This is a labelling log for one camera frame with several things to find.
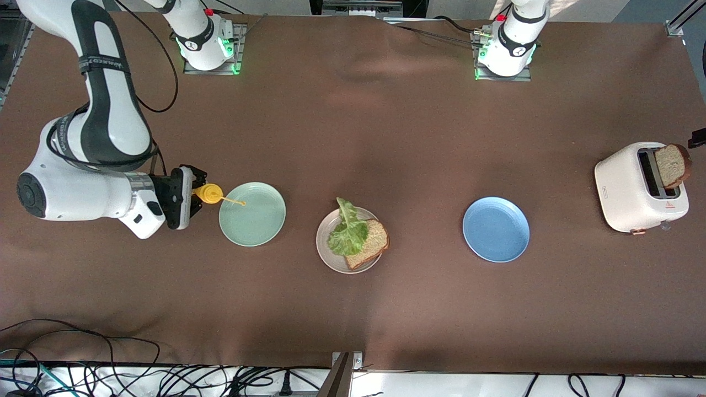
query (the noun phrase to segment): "yellow nozzle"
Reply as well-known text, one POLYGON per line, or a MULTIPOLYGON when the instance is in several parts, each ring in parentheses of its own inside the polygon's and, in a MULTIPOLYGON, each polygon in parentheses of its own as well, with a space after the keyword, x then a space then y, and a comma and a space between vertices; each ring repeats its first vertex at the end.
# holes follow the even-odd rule
POLYGON ((202 187, 197 187, 193 193, 203 200, 206 204, 216 204, 221 200, 230 201, 235 204, 245 205, 245 201, 236 201, 223 196, 223 190, 216 184, 205 184, 202 187))

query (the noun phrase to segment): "toaster slot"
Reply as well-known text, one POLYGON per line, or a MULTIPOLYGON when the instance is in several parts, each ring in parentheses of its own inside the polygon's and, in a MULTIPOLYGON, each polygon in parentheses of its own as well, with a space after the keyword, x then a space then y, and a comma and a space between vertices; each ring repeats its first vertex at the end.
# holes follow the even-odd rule
POLYGON ((657 161, 654 159, 654 152, 659 148, 642 148, 638 150, 638 159, 642 176, 645 178, 645 185, 650 196, 656 199, 670 200, 679 197, 679 187, 675 189, 665 189, 662 177, 657 169, 657 161))

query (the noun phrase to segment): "green plate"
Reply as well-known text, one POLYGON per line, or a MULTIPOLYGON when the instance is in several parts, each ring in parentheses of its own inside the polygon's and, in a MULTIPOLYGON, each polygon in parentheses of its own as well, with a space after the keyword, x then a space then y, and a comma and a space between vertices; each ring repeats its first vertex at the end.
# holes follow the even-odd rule
POLYGON ((246 205, 222 201, 218 223, 225 237, 243 247, 265 244, 280 232, 285 223, 285 200, 268 184, 250 182, 228 193, 227 198, 246 205))

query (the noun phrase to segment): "plate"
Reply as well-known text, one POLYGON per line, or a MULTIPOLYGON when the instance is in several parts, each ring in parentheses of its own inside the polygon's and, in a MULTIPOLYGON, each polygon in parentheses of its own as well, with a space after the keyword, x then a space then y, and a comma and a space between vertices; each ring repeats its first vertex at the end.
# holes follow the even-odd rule
POLYGON ((463 217, 463 237, 473 252, 490 262, 514 261, 530 243, 530 224, 512 202, 484 197, 463 217))
MULTIPOLYGON (((358 219, 378 219, 372 212, 366 210, 365 208, 356 207, 356 209, 358 210, 358 219)), ((373 267, 382 254, 367 261, 366 263, 363 263, 358 266, 357 269, 351 270, 348 268, 346 259, 343 256, 334 254, 333 251, 328 248, 328 235, 330 235, 340 223, 341 218, 338 216, 338 210, 334 210, 330 214, 326 215, 326 218, 324 218, 318 225, 318 230, 316 230, 316 251, 318 251, 318 255, 321 257, 323 263, 326 263, 326 266, 332 268, 338 273, 344 274, 358 274, 373 267)))
POLYGON ((225 237, 243 247, 265 244, 280 232, 285 223, 285 200, 274 187, 250 182, 233 189, 226 196, 245 201, 246 205, 223 201, 218 223, 225 237))

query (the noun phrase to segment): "brown leather tabletop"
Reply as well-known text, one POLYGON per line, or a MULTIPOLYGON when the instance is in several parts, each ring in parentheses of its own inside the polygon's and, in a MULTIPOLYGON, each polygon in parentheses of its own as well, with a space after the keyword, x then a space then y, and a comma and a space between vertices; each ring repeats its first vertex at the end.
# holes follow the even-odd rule
MULTIPOLYGON (((166 41, 166 21, 143 17, 166 41)), ((137 93, 167 104, 156 41, 114 18, 137 93)), ((468 39, 445 22, 413 26, 468 39)), ((463 45, 367 17, 268 16, 239 76, 180 74, 175 106, 144 111, 167 167, 195 165, 225 191, 266 182, 285 198, 279 235, 244 248, 221 233, 218 206, 147 240, 114 219, 48 222, 22 208, 15 183, 42 127, 87 100, 68 42, 37 30, 0 112, 0 325, 51 317, 148 338, 162 362, 329 365, 331 352, 362 350, 373 369, 706 373, 706 150, 692 152, 690 210, 668 232, 610 229, 593 180, 630 143, 686 144, 706 126, 686 48, 658 24, 549 23, 540 39, 532 82, 476 81, 463 45), (390 233, 359 275, 317 255, 336 196, 390 233), (513 262, 485 262, 463 239, 463 214, 484 196, 529 220, 513 262)), ((115 360, 152 359, 117 344, 115 360)), ((31 350, 108 358, 100 339, 73 334, 31 350)))

